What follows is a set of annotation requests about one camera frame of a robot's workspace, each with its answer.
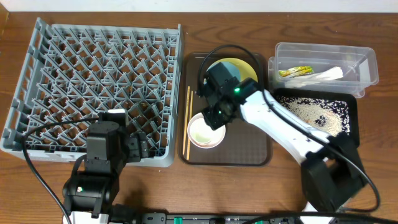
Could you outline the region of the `green snack wrapper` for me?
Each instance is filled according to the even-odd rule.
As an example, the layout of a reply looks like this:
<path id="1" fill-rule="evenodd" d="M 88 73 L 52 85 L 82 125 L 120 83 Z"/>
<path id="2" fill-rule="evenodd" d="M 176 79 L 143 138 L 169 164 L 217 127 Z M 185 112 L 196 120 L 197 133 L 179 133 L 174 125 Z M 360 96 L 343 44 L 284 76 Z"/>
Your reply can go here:
<path id="1" fill-rule="evenodd" d="M 314 70 L 313 67 L 311 66 L 299 66 L 299 67 L 289 68 L 286 70 L 279 70 L 278 74 L 283 78 L 288 78 L 288 77 L 296 77 L 306 74 L 312 74 L 313 72 Z"/>

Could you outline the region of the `white napkin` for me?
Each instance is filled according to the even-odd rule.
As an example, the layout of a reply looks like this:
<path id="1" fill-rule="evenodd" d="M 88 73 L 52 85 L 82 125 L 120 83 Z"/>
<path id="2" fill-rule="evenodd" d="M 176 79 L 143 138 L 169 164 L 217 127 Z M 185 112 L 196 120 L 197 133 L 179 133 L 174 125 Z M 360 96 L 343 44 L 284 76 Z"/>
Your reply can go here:
<path id="1" fill-rule="evenodd" d="M 343 71 L 340 67 L 333 67 L 320 73 L 302 73 L 288 75 L 283 78 L 285 87 L 300 88 L 307 85 L 314 85 L 324 81 L 337 80 L 343 77 Z"/>

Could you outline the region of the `light blue bowl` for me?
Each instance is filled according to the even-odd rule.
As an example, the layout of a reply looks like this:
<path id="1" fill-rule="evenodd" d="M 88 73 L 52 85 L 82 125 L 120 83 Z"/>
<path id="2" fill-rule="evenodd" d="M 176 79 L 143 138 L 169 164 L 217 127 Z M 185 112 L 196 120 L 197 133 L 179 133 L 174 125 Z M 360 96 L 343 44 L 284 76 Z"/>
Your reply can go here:
<path id="1" fill-rule="evenodd" d="M 236 77 L 239 81 L 241 81 L 241 73 L 237 66 L 235 66 L 231 62 L 220 62 L 220 64 L 224 65 L 226 69 L 232 74 L 232 76 Z"/>

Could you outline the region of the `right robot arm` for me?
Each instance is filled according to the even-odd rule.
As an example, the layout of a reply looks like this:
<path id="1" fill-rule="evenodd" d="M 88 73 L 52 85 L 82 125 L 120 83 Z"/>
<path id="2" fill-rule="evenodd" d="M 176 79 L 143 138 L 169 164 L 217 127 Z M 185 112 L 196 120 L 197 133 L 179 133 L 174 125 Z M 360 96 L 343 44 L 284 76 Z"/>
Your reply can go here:
<path id="1" fill-rule="evenodd" d="M 264 131 L 300 164 L 303 193 L 319 212 L 345 209 L 367 183 L 358 145 L 345 133 L 332 136 L 280 105 L 252 78 L 240 80 L 233 65 L 216 63 L 200 87 L 205 123 L 216 130 L 235 118 Z"/>

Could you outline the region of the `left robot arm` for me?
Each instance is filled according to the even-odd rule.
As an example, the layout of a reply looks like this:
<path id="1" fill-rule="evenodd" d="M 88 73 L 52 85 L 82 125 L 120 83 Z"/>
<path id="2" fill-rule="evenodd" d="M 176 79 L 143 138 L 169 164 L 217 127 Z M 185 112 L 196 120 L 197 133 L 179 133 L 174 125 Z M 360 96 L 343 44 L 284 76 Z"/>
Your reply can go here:
<path id="1" fill-rule="evenodd" d="M 141 215 L 115 204 L 119 177 L 128 163 L 149 157 L 143 132 L 129 134 L 125 109 L 99 113 L 88 128 L 86 154 L 73 166 L 63 186 L 64 223 L 141 223 Z"/>

